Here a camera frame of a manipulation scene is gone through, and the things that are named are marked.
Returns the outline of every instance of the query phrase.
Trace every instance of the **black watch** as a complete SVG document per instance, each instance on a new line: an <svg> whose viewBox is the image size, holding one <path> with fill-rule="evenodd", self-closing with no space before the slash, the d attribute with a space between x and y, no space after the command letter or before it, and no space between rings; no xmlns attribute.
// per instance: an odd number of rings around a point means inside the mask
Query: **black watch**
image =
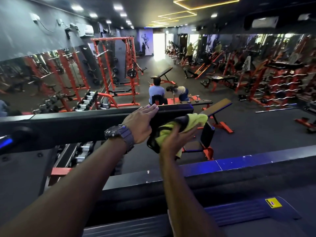
<svg viewBox="0 0 316 237"><path fill-rule="evenodd" d="M106 140L112 137L122 137L127 146L127 151L125 154L127 154L129 151L132 150L132 148L134 148L134 137L132 135L132 132L126 125L112 126L104 132L104 135Z"/></svg>

